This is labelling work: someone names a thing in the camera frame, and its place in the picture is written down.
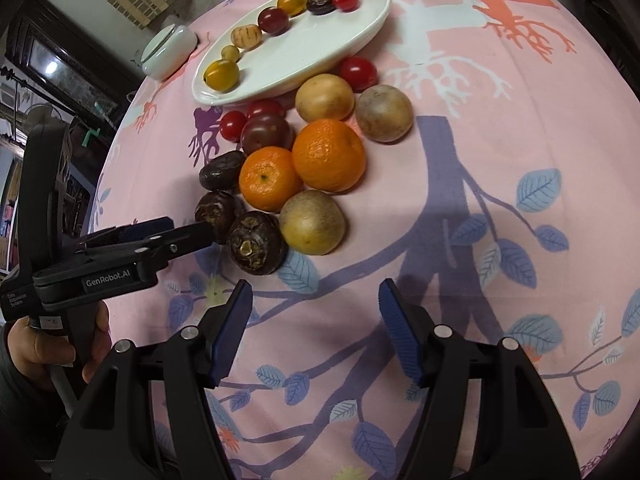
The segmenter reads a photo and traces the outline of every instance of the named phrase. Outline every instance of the silver screw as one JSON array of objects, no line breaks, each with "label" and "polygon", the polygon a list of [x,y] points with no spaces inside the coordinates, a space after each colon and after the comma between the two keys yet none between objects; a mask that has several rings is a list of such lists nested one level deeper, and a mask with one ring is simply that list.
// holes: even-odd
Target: silver screw
[{"label": "silver screw", "polygon": [[187,340],[196,339],[199,333],[197,326],[186,326],[180,330],[180,336],[182,336],[182,339]]},{"label": "silver screw", "polygon": [[433,333],[438,337],[446,339],[447,337],[451,337],[453,335],[453,330],[451,329],[450,326],[438,325],[436,328],[433,329]]},{"label": "silver screw", "polygon": [[513,337],[505,337],[502,340],[502,346],[504,346],[507,350],[517,350],[518,346],[520,345]]},{"label": "silver screw", "polygon": [[131,348],[131,341],[128,339],[121,339],[113,347],[116,349],[118,354],[123,354],[124,352],[128,352]]}]

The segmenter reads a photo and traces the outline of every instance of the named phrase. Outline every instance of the person's arm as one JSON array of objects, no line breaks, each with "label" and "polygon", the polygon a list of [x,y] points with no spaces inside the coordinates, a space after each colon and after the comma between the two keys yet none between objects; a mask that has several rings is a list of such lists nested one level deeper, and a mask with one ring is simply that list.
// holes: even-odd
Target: person's arm
[{"label": "person's arm", "polygon": [[13,323],[0,328],[0,413],[36,460],[55,458],[65,407],[58,394],[44,390],[22,375],[8,349]]}]

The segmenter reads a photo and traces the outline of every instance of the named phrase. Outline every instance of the orange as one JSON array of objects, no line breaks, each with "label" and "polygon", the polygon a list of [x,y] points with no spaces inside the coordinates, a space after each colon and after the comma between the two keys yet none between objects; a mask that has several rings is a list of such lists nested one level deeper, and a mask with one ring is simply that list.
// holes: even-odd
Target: orange
[{"label": "orange", "polygon": [[291,152],[302,181],[323,191],[349,189],[367,167],[367,155],[358,134],[334,119],[320,119],[302,128]]},{"label": "orange", "polygon": [[293,168],[291,152],[267,146],[246,158],[240,170],[240,192],[249,205],[276,212],[302,190],[302,182]]}]

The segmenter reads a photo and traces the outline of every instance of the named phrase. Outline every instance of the plate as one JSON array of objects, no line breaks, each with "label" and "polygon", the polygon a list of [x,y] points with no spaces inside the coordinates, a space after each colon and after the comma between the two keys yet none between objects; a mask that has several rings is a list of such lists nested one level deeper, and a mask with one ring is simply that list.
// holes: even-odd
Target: plate
[{"label": "plate", "polygon": [[191,91],[197,102],[220,106],[248,99],[274,97],[293,90],[310,77],[327,72],[341,59],[361,50],[382,28],[391,0],[360,0],[351,12],[334,10],[324,16],[305,11],[290,20],[279,36],[262,35],[262,43],[243,52],[238,62],[240,81],[229,92],[217,92],[204,83],[207,67],[220,59],[220,51],[231,43],[231,31],[258,22],[258,14],[276,6],[271,0],[234,23],[207,50],[193,77]]}]

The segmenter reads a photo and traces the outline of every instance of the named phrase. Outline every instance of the table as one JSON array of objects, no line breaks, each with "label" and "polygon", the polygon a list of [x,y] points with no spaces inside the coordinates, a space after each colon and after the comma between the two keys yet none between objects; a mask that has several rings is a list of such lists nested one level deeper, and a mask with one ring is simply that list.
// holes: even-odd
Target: table
[{"label": "table", "polygon": [[[100,177],[93,229],[193,221],[199,169],[235,146],[218,134],[222,110],[193,101],[191,78],[217,35],[265,1],[227,0],[196,20],[190,62],[143,83]],[[423,398],[381,324],[378,284],[392,277],[468,338],[516,338],[587,472],[640,397],[638,101],[555,0],[393,0],[363,55],[417,118],[398,144],[366,141],[364,181],[336,197],[345,243],[292,252],[263,277],[217,246],[186,256],[156,288],[109,302],[112,337],[164,340],[248,279],[255,311],[209,395],[238,478],[394,478]],[[303,125],[294,110],[288,119]],[[478,395],[471,384],[461,468]],[[154,396],[161,406],[161,388]],[[171,453],[162,409],[156,419]]]}]

